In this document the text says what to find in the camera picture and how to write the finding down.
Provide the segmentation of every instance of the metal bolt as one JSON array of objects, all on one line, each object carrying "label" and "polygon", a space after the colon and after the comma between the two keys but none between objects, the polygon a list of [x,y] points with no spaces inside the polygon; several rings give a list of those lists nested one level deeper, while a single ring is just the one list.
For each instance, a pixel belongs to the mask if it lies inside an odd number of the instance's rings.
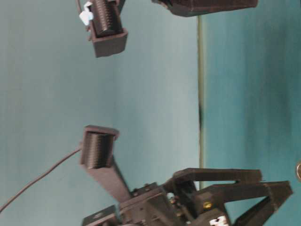
[{"label": "metal bolt", "polygon": [[170,203],[171,203],[171,204],[174,204],[174,203],[175,203],[175,199],[171,198],[171,199],[170,199]]},{"label": "metal bolt", "polygon": [[297,175],[297,179],[301,182],[301,161],[297,163],[296,175]]},{"label": "metal bolt", "polygon": [[100,218],[102,216],[103,216],[103,213],[100,212],[100,213],[95,214],[94,217],[93,217],[93,219],[97,219],[97,218]]},{"label": "metal bolt", "polygon": [[211,202],[205,202],[203,207],[204,207],[204,209],[210,209],[212,207],[212,203]]},{"label": "metal bolt", "polygon": [[134,196],[137,196],[137,195],[138,195],[138,189],[137,189],[137,188],[135,188],[135,189],[133,190],[133,195],[134,195]]}]

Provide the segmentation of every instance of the teal background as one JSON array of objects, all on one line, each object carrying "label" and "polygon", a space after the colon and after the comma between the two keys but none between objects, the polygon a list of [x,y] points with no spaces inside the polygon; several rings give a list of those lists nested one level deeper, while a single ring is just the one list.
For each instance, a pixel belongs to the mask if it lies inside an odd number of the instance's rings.
[{"label": "teal background", "polygon": [[[88,124],[115,127],[131,189],[198,166],[196,18],[150,0],[122,13],[126,51],[96,59],[75,2],[0,8],[0,203],[74,150]],[[0,225],[81,225],[115,201],[72,157],[27,190]]]},{"label": "teal background", "polygon": [[[301,6],[260,0],[257,8],[202,16],[204,162],[261,169],[295,194],[267,226],[300,224]],[[228,205],[232,218],[253,202]]]}]

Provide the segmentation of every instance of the white label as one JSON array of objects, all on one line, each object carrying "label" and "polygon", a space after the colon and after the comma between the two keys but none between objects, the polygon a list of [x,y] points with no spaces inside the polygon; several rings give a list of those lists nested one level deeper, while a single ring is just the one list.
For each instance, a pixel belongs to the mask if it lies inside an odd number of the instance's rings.
[{"label": "white label", "polygon": [[220,216],[216,219],[210,220],[212,226],[229,226],[225,216]]},{"label": "white label", "polygon": [[92,3],[90,1],[87,1],[86,4],[84,5],[84,11],[82,11],[81,14],[79,15],[81,21],[86,26],[89,25],[90,20],[93,20],[93,13],[91,13],[88,8],[91,5],[92,5]]}]

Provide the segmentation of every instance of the white clip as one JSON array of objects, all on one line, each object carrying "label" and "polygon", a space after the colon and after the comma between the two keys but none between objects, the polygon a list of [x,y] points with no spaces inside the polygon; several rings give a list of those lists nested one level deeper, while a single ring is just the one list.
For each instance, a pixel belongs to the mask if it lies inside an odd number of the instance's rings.
[{"label": "white clip", "polygon": [[85,26],[88,26],[90,20],[93,20],[94,18],[93,13],[88,8],[91,5],[92,3],[90,1],[87,1],[84,5],[84,11],[82,11],[79,15],[81,21],[84,23]]}]

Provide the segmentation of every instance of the teal wall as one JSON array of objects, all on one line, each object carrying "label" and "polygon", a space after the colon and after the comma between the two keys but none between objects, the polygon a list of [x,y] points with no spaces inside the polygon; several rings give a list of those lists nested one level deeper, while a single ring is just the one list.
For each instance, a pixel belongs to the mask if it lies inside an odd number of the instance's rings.
[{"label": "teal wall", "polygon": [[[118,128],[131,189],[198,166],[197,22],[150,0],[122,13],[126,51],[94,58],[74,1],[0,8],[0,203],[74,150],[88,124]],[[115,201],[72,157],[0,215],[0,225],[80,225]]]},{"label": "teal wall", "polygon": [[[202,17],[204,162],[261,169],[290,180],[295,194],[268,226],[300,224],[301,8],[299,0],[260,0],[255,9]],[[232,218],[252,202],[229,205]]]}]

